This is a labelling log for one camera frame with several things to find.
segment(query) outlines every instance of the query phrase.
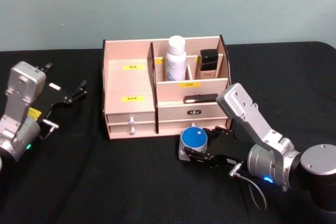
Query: white bottle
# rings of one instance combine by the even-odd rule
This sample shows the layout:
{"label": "white bottle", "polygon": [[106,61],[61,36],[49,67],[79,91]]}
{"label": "white bottle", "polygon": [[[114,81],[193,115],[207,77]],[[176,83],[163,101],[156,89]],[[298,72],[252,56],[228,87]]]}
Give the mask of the white bottle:
{"label": "white bottle", "polygon": [[166,54],[166,81],[184,81],[187,70],[185,39],[181,36],[169,38]]}

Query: drawer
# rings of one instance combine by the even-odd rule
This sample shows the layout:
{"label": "drawer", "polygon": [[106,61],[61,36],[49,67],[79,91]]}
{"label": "drawer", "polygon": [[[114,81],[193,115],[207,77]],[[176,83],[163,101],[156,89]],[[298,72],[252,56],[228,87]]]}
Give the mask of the drawer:
{"label": "drawer", "polygon": [[141,112],[141,113],[124,113],[124,114],[108,114],[108,123],[128,123],[130,118],[134,119],[134,122],[149,122],[155,121],[154,112]]}
{"label": "drawer", "polygon": [[159,105],[159,121],[221,118],[226,116],[216,102]]}
{"label": "drawer", "polygon": [[220,126],[226,129],[227,118],[206,118],[195,120],[173,120],[173,121],[159,121],[159,132],[164,130],[185,129],[190,127],[192,123],[197,127],[215,127]]}
{"label": "drawer", "polygon": [[[155,122],[136,123],[134,125],[129,124],[109,124],[111,133],[130,133],[130,135],[137,135],[137,132],[151,131],[155,132]],[[131,130],[134,128],[135,133],[131,134]]]}

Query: cable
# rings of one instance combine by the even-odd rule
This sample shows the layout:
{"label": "cable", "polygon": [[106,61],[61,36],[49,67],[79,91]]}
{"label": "cable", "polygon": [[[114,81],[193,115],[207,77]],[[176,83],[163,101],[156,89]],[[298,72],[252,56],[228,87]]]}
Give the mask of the cable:
{"label": "cable", "polygon": [[54,127],[51,127],[47,135],[45,135],[44,137],[42,137],[41,135],[39,135],[39,138],[41,140],[45,140],[46,138],[48,138],[48,136],[51,135],[51,133],[54,131],[54,129],[55,129]]}
{"label": "cable", "polygon": [[242,179],[248,181],[250,184],[252,184],[252,185],[259,191],[260,195],[262,196],[262,199],[264,200],[264,205],[265,205],[265,206],[264,206],[264,209],[261,209],[261,208],[259,207],[259,205],[258,205],[257,202],[256,202],[256,199],[254,198],[254,195],[253,195],[253,192],[252,192],[252,189],[251,189],[251,185],[250,185],[250,184],[248,185],[248,189],[250,190],[251,197],[252,197],[252,200],[253,200],[254,204],[256,205],[256,207],[257,207],[259,210],[264,210],[264,211],[265,211],[265,210],[267,209],[267,201],[266,201],[265,195],[263,194],[263,192],[261,191],[261,189],[257,186],[257,184],[254,183],[252,180],[250,180],[250,179],[248,179],[248,178],[242,176],[242,175],[239,174],[239,173],[234,173],[233,175],[234,175],[235,177],[237,177],[237,178],[242,178]]}

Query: drawer label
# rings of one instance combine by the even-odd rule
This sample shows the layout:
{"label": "drawer label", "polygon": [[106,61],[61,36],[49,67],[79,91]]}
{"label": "drawer label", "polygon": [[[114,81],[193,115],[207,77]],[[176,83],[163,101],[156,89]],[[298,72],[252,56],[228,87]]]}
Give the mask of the drawer label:
{"label": "drawer label", "polygon": [[237,164],[236,161],[234,161],[234,160],[232,160],[232,159],[230,159],[230,158],[227,158],[226,160],[227,160],[227,162],[230,163],[230,164],[233,164],[233,165],[236,165],[236,164]]}
{"label": "drawer label", "polygon": [[202,85],[201,82],[187,82],[187,83],[179,83],[180,88],[196,88]]}
{"label": "drawer label", "polygon": [[189,110],[187,111],[188,115],[199,115],[201,114],[202,110]]}
{"label": "drawer label", "polygon": [[145,100],[145,96],[144,95],[136,95],[133,97],[122,97],[121,101],[122,102],[141,102]]}
{"label": "drawer label", "polygon": [[143,69],[143,65],[124,65],[122,66],[123,70],[139,70],[139,69]]}
{"label": "drawer label", "polygon": [[40,117],[41,114],[42,114],[41,111],[38,111],[32,107],[29,108],[28,116],[30,116],[35,121]]}
{"label": "drawer label", "polygon": [[166,59],[165,58],[155,59],[154,62],[155,64],[164,64],[166,62]]}

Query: gray wall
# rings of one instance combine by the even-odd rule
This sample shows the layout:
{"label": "gray wall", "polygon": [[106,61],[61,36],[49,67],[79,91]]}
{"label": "gray wall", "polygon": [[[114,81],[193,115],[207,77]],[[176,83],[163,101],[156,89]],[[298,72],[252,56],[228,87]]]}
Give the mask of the gray wall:
{"label": "gray wall", "polygon": [[227,44],[336,46],[336,0],[0,0],[0,50],[223,34]]}

